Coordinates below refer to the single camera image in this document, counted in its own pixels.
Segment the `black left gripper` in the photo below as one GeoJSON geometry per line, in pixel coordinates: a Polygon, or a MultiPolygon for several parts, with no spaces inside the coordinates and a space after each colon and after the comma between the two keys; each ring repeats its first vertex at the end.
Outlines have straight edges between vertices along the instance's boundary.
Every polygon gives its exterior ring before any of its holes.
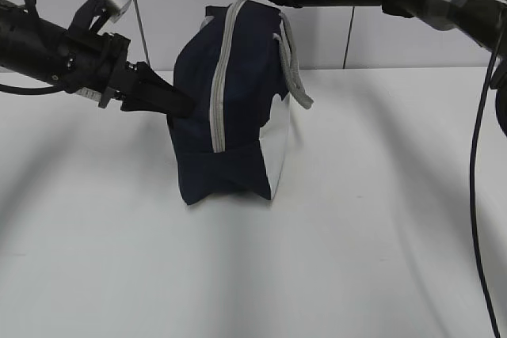
{"type": "Polygon", "coordinates": [[[98,94],[98,106],[106,108],[112,100],[121,101],[123,112],[155,112],[174,117],[189,117],[194,100],[173,87],[145,62],[137,62],[136,72],[128,61],[131,41],[119,34],[91,32],[65,35],[68,72],[65,92],[88,89],[98,94]]]}

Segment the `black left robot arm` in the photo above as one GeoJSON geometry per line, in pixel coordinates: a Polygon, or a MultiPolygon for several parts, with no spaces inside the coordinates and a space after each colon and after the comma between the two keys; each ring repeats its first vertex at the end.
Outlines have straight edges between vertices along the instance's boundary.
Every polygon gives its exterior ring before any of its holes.
{"type": "Polygon", "coordinates": [[[187,118],[194,100],[156,74],[145,62],[128,61],[129,39],[36,24],[29,12],[1,1],[1,65],[46,83],[38,93],[63,91],[106,108],[118,100],[124,112],[158,112],[187,118]]]}

